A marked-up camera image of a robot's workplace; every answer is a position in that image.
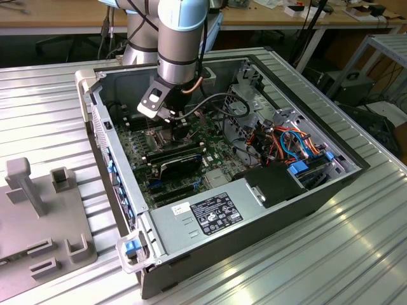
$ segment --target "blue cable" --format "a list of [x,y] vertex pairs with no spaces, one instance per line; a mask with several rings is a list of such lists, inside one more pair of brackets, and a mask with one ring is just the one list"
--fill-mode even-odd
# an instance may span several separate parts
[[295,160],[299,161],[300,159],[297,157],[297,155],[295,153],[293,153],[293,152],[289,151],[288,149],[286,149],[286,146],[284,145],[284,134],[285,133],[286,132],[283,132],[281,134],[281,137],[280,137],[281,148],[283,149],[283,151],[285,151],[289,155],[293,156],[295,158]]
[[292,134],[299,140],[299,142],[300,142],[302,148],[304,149],[304,151],[305,151],[309,156],[313,156],[313,155],[314,155],[314,154],[312,153],[312,151],[305,145],[305,143],[304,143],[303,139],[301,138],[301,136],[300,136],[298,133],[296,133],[296,132],[294,132],[294,131],[292,131],[292,130],[288,130],[288,131],[286,131],[286,132],[283,132],[283,133],[281,134],[281,137],[280,137],[281,147],[283,148],[283,150],[284,150],[286,153],[288,153],[289,155],[293,156],[297,161],[300,160],[299,157],[298,157],[295,153],[289,151],[289,150],[286,148],[286,145],[284,144],[284,134],[287,133],[287,132],[288,132],[288,133],[292,133]]

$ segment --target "motherboard chip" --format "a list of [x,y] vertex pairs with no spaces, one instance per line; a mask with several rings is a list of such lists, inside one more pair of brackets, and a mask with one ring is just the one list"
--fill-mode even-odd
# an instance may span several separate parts
[[212,188],[223,186],[229,183],[226,175],[222,172],[220,168],[216,170],[211,170],[205,174],[205,177]]

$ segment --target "desk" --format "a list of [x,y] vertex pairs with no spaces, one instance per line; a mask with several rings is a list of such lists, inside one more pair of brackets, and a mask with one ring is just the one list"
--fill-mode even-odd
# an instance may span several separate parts
[[[74,84],[75,71],[118,62],[2,69],[0,172],[4,172],[4,160],[10,158],[7,151],[17,145],[30,159],[32,175],[44,175],[57,166],[74,170],[98,253],[92,265],[26,291],[4,305],[322,304],[328,300],[335,304],[350,300],[405,304],[407,168],[275,52],[252,48],[217,51],[206,57],[249,53],[284,80],[371,168],[313,215],[143,301],[136,277],[121,270],[114,249],[119,234]],[[264,85],[280,107],[287,105],[270,83]],[[25,152],[32,141],[37,143],[36,149]]]
[[[97,0],[24,0],[30,15],[0,9],[0,35],[60,35],[99,33],[106,15],[106,6]],[[302,72],[327,29],[376,29],[391,28],[398,32],[407,21],[359,22],[334,6],[335,12],[315,25],[316,32],[300,60],[297,70]],[[252,2],[248,10],[226,8],[223,10],[223,31],[298,30],[304,19],[292,18],[278,6],[274,9]],[[115,32],[127,32],[127,17],[116,10]]]

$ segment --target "table leg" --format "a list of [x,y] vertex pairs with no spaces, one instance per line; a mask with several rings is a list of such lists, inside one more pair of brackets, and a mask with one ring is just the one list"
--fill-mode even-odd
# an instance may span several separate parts
[[[389,34],[397,34],[401,29],[401,26],[399,27],[394,27],[393,29],[390,30]],[[373,64],[378,60],[380,54],[382,54],[382,52],[376,50],[374,52],[374,54],[369,58],[368,62],[366,62],[362,68],[362,73],[365,75],[368,75],[368,72],[370,71],[370,69],[372,68]]]
[[310,60],[312,54],[314,54],[315,49],[317,48],[319,41],[321,41],[321,38],[323,37],[324,33],[326,31],[326,28],[321,27],[320,29],[317,29],[315,33],[312,36],[312,39],[310,43],[308,44],[307,48],[305,49],[300,62],[297,65],[296,70],[299,73],[302,73],[305,69],[305,67],[308,64],[308,61]]
[[342,70],[340,73],[339,77],[336,79],[336,81],[332,84],[328,92],[326,93],[326,96],[328,98],[332,98],[332,96],[335,95],[336,91],[339,89],[340,85],[342,82],[345,80],[347,77],[348,73],[350,70],[355,66],[361,55],[364,53],[368,46],[368,41],[370,39],[370,36],[366,36],[363,39],[363,42],[361,43],[360,47],[356,50],[356,52],[352,55],[348,63],[346,64],[345,68]]

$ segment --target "motherboard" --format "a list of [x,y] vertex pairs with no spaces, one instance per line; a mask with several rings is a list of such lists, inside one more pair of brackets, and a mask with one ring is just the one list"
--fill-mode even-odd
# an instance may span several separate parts
[[229,183],[247,169],[225,142],[221,122],[197,112],[186,137],[174,140],[166,126],[146,118],[116,127],[141,192],[155,209]]

